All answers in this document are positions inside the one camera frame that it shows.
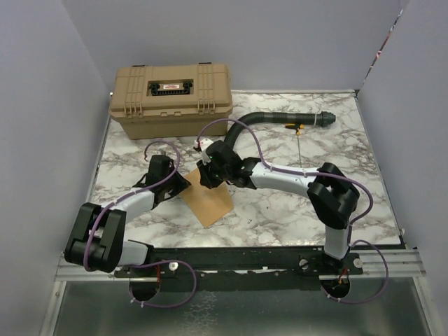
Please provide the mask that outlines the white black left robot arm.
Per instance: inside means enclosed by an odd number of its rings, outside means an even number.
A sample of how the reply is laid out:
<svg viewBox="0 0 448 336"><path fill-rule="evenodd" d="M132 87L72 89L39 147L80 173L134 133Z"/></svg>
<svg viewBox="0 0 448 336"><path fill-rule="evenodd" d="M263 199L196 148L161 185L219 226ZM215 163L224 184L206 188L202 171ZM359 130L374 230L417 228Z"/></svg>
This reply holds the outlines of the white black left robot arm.
<svg viewBox="0 0 448 336"><path fill-rule="evenodd" d="M126 195L110 205L84 203L75 219L64 251L66 262L86 266L89 272L110 273L130 266L139 276L147 276L155 266L151 246L125 239L125 226L188 189L191 183L174 170L166 155L154 155L147 173Z"/></svg>

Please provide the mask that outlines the tan plastic tool case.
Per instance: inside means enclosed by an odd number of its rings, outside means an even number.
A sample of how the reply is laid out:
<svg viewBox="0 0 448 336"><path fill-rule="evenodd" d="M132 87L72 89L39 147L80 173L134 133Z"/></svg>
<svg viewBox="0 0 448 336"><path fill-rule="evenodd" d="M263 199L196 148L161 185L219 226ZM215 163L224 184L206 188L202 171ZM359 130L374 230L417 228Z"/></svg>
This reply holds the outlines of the tan plastic tool case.
<svg viewBox="0 0 448 336"><path fill-rule="evenodd" d="M129 139L140 140L196 136L232 109L229 67L207 62L120 68L108 112Z"/></svg>

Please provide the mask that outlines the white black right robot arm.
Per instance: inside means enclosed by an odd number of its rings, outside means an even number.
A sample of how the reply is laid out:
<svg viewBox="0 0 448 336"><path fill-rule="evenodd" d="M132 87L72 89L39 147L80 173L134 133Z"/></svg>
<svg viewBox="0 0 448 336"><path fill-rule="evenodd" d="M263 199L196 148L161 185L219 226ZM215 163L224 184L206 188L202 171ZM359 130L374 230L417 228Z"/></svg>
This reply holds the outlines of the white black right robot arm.
<svg viewBox="0 0 448 336"><path fill-rule="evenodd" d="M360 194L334 164L326 162L320 168L311 169L269 168L260 158L240 158L221 140L200 140L196 150L202 156L197 162L199 182L208 189L226 183L237 188L273 189L308 198L325 225L323 269L336 274L346 267L349 220Z"/></svg>

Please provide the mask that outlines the yellow handled long screwdriver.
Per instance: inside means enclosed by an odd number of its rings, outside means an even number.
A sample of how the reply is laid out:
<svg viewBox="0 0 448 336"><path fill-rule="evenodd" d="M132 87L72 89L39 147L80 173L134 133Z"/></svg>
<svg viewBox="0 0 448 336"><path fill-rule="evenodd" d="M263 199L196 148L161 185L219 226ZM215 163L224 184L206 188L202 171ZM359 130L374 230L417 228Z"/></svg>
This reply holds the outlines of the yellow handled long screwdriver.
<svg viewBox="0 0 448 336"><path fill-rule="evenodd" d="M298 149L298 160L300 167L302 167L302 154L301 154L301 148L300 148L300 132L305 128L303 124L297 124L297 123L288 123L285 124L285 128L288 130L293 130L295 132L295 137L297 139L297 149Z"/></svg>

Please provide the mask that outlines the brown paper envelope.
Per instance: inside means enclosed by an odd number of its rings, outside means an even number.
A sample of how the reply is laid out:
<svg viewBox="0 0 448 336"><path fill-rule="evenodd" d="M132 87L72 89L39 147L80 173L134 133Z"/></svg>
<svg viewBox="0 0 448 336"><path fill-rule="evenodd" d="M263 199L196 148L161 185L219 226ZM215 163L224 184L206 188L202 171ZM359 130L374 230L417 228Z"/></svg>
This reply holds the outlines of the brown paper envelope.
<svg viewBox="0 0 448 336"><path fill-rule="evenodd" d="M185 179L190 182L190 187L181 193L181 198L204 228L209 228L234 209L226 185L221 184L213 189L204 187L200 184L198 169L188 173Z"/></svg>

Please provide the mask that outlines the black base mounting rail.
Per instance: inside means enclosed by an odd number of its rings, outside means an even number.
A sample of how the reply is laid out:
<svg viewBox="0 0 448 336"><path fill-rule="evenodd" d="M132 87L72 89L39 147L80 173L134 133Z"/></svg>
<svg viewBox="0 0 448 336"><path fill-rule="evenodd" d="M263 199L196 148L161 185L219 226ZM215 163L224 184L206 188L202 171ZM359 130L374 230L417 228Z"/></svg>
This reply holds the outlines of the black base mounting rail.
<svg viewBox="0 0 448 336"><path fill-rule="evenodd" d="M317 291L320 280L363 273L357 252L343 261L325 256L321 246L241 248L150 248L146 262L177 263L160 267L164 291Z"/></svg>

